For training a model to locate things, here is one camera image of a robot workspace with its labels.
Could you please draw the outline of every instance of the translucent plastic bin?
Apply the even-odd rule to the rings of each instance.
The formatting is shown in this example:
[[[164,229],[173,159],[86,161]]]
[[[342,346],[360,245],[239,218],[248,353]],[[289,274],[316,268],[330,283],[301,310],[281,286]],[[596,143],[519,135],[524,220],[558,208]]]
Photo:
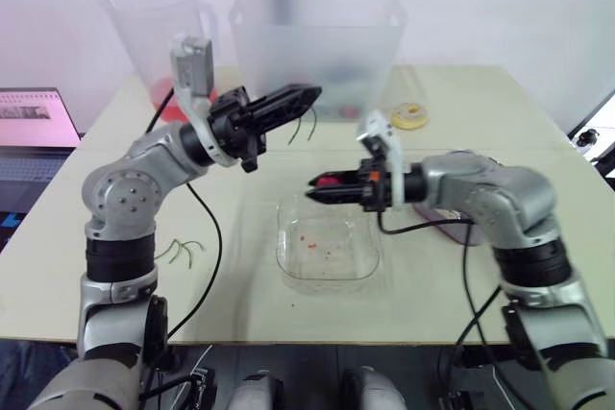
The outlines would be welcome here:
[[[230,20],[253,98],[319,84],[319,116],[356,119],[381,96],[406,14],[398,0],[236,0]]]
[[[301,195],[278,208],[278,264],[301,280],[361,280],[380,261],[380,237],[356,205],[319,205]]]

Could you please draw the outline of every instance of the table surface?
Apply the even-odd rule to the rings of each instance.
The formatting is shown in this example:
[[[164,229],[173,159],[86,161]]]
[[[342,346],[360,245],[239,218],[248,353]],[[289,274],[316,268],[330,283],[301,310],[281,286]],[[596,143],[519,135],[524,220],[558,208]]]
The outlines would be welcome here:
[[[224,91],[239,78],[231,68],[220,69],[216,82]],[[615,197],[551,119],[505,71],[492,66],[397,67],[381,105],[410,101],[427,107],[430,122],[417,131],[398,131],[407,161],[472,149],[551,179],[570,257],[605,333],[615,336]],[[145,89],[137,78],[128,79],[0,254],[0,337],[75,340],[79,279],[86,266],[82,183],[91,170],[122,156],[152,114]],[[280,198],[305,191],[307,179],[317,173],[356,168],[366,157],[355,142],[356,124],[319,123],[307,141],[309,127],[306,117],[290,146],[294,124],[270,133],[268,153],[253,174],[215,166],[193,182],[220,222],[223,261],[205,304],[174,341],[452,343],[470,311],[461,246],[438,229],[382,236],[378,269],[363,282],[323,285],[283,275],[276,259]],[[387,212],[385,220],[390,227],[421,221],[411,207]],[[173,326],[205,289],[217,244],[209,217],[184,187],[169,194],[157,221],[159,251],[174,238],[197,240],[205,248],[193,247],[191,269],[186,255],[172,264],[170,255],[159,259],[158,295],[168,299]],[[477,303],[498,279],[488,246],[473,248],[470,284]],[[506,341],[495,306],[483,324],[489,340]],[[477,340],[473,335],[470,341]]]

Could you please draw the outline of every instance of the clear plastic container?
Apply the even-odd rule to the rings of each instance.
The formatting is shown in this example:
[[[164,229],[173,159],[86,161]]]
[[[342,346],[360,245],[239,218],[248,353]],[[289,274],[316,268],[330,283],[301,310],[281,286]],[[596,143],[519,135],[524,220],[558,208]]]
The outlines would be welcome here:
[[[406,14],[398,0],[236,0],[230,20],[253,97],[319,84],[319,116],[356,119],[381,96]]]
[[[303,195],[284,198],[278,207],[280,268],[301,280],[360,280],[380,261],[380,237],[357,205],[319,205]]]
[[[208,37],[215,44],[215,15],[200,0],[104,0],[104,5],[155,107],[160,106],[173,86],[169,57],[173,37],[205,37],[201,22],[204,16],[209,25]],[[175,97],[162,113],[162,119],[185,121]]]

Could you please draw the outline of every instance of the tape roll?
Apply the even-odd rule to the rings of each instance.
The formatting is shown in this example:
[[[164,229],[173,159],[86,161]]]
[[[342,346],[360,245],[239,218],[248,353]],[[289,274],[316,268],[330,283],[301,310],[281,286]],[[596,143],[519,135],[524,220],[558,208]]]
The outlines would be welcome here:
[[[401,105],[391,113],[391,124],[402,130],[420,129],[427,121],[427,110],[421,105]]]

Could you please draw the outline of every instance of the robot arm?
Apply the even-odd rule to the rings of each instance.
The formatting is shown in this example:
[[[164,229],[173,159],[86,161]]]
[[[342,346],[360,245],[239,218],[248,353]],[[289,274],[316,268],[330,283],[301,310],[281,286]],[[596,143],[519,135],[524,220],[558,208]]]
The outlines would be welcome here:
[[[250,102],[243,87],[209,107],[206,43],[173,43],[175,92],[188,124],[171,123],[136,141],[119,160],[92,172],[82,196],[87,270],[81,280],[79,359],[42,391],[33,409],[113,409],[138,406],[144,365],[166,350],[166,301],[154,295],[155,215],[175,187],[238,158],[256,170],[265,134],[303,115],[317,86],[292,84]]]
[[[394,181],[388,166],[399,163],[399,142],[379,113],[365,126],[381,127],[358,137],[372,157],[358,170],[316,177],[307,196],[382,212],[403,194],[407,203],[470,216],[500,266],[510,299],[503,308],[510,341],[526,365],[544,372],[558,408],[615,408],[615,362],[607,358],[602,328],[560,239],[549,181],[528,168],[467,152],[426,157],[410,166],[403,181]],[[335,181],[319,186],[323,177]],[[404,191],[395,191],[400,183]]]

